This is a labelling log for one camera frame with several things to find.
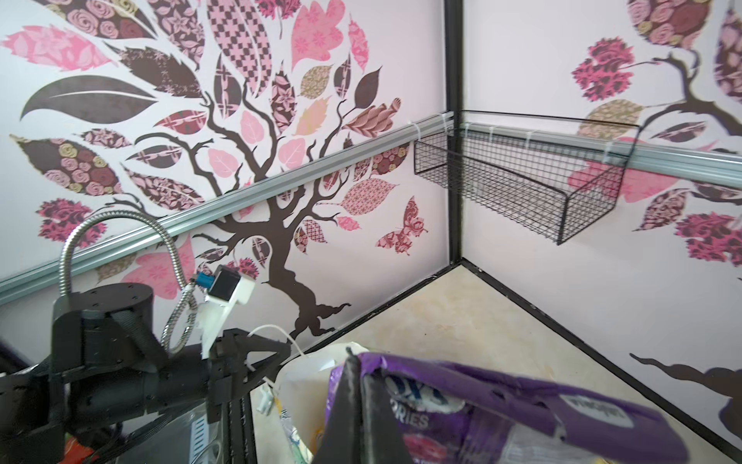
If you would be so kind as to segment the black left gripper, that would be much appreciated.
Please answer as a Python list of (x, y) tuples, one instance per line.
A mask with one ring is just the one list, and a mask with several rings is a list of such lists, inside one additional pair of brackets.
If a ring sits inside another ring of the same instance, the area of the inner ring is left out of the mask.
[(207, 358), (207, 417), (220, 418), (223, 406), (245, 396), (269, 374), (276, 373), (290, 354), (289, 341), (251, 336), (242, 329), (225, 331)]

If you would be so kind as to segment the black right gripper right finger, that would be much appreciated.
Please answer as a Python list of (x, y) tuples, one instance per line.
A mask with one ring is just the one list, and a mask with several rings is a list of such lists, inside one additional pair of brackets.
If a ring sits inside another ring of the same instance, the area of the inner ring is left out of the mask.
[(380, 374), (361, 380), (361, 462), (413, 464)]

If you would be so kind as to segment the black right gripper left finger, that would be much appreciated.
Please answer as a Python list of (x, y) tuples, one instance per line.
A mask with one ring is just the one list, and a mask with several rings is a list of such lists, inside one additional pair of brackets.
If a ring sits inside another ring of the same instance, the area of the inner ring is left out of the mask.
[(351, 348), (346, 353), (334, 405), (313, 463), (361, 463), (361, 361)]

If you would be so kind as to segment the purple candy bag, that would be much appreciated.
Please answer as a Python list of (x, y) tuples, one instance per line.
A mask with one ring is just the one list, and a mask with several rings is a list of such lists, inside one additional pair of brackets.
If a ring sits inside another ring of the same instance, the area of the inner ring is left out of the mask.
[[(589, 390), (459, 363), (366, 352), (414, 463), (686, 463), (657, 411)], [(326, 426), (343, 365), (330, 377)]]

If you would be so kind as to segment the floral paper bag white inside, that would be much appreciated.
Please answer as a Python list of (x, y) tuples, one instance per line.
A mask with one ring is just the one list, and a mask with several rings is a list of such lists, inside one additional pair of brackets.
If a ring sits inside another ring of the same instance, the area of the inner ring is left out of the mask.
[(330, 377), (349, 354), (365, 353), (357, 342), (333, 343), (312, 353), (299, 348), (291, 337), (290, 349), (298, 357), (284, 365), (271, 381), (289, 446), (298, 463), (309, 463), (318, 452), (326, 427)]

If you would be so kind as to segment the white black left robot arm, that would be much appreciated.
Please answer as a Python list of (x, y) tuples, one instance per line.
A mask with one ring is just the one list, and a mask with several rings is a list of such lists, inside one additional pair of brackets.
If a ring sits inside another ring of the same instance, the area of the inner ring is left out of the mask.
[(54, 305), (51, 353), (1, 379), (1, 460), (60, 463), (66, 437), (95, 439), (152, 413), (173, 419), (203, 404), (210, 423), (288, 358), (291, 347), (227, 330), (208, 354), (169, 355), (153, 333), (154, 291), (116, 283)]

